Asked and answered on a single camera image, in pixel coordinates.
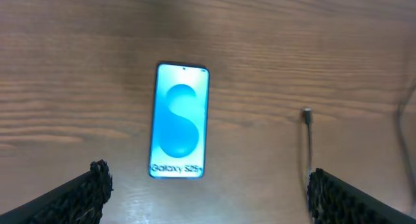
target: phone wallpaper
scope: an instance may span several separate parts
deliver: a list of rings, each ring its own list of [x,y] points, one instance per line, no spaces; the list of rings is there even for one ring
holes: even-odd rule
[[[208,83],[209,72],[203,68],[158,67],[149,165],[152,177],[203,175]]]

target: phone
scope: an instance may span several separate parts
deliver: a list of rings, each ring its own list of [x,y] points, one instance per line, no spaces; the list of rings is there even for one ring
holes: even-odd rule
[[[157,66],[149,175],[200,178],[204,174],[209,71],[205,66]]]

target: wooden table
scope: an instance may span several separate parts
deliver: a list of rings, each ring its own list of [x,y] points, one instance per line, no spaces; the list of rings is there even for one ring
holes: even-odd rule
[[[0,213],[103,158],[102,223],[307,223],[303,106],[313,166],[409,212],[415,26],[416,0],[0,0]],[[147,174],[159,60],[211,70],[203,179]]]

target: wood grain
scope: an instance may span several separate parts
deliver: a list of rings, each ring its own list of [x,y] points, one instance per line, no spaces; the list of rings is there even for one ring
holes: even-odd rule
[[[416,0],[0,0],[0,213],[104,158],[103,223],[305,223],[304,106],[314,166],[408,212],[415,20]],[[202,180],[147,175],[159,60],[211,70]]]

